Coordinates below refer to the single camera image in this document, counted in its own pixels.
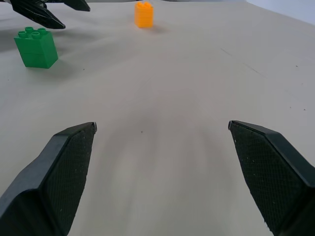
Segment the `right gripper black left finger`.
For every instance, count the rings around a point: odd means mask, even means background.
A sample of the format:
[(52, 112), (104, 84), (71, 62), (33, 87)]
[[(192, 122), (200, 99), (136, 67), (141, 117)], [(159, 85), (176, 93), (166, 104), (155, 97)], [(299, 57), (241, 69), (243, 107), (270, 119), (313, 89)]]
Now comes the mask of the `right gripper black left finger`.
[(87, 180), (95, 122), (69, 127), (49, 140), (40, 155), (0, 198), (2, 236), (66, 236)]

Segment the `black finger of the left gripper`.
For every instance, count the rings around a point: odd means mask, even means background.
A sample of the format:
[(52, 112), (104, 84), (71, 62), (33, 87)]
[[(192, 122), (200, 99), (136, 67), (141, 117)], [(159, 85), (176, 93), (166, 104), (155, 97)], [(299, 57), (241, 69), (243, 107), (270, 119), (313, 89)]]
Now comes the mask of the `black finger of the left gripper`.
[(65, 29), (65, 25), (46, 7), (41, 0), (11, 0), (15, 12), (49, 29)]
[(62, 2), (70, 8), (77, 11), (87, 11), (91, 9), (85, 0), (62, 0)]

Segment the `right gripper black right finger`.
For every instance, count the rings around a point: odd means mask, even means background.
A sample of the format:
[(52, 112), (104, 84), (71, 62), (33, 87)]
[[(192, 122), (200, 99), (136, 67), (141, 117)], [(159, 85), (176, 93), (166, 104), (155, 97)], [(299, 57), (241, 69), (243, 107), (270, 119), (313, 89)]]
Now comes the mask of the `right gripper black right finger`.
[(228, 124), (245, 182), (275, 236), (315, 234), (315, 168), (281, 134), (263, 126)]

